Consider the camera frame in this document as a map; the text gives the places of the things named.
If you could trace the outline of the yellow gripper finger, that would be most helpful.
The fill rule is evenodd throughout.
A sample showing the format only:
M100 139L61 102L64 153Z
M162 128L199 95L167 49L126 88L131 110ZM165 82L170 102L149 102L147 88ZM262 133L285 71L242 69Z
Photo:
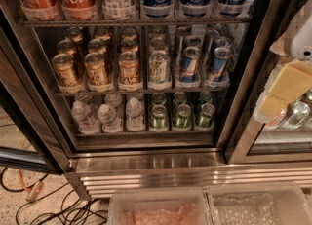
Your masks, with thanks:
M299 60L286 63L267 83L258 109L273 117L312 88L312 65Z

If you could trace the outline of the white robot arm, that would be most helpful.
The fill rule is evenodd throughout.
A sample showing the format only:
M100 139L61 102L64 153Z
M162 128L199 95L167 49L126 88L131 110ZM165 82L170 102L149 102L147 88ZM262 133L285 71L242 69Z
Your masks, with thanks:
M294 15L270 51L291 61L278 64L270 73L253 112L261 123L268 123L312 88L312 0Z

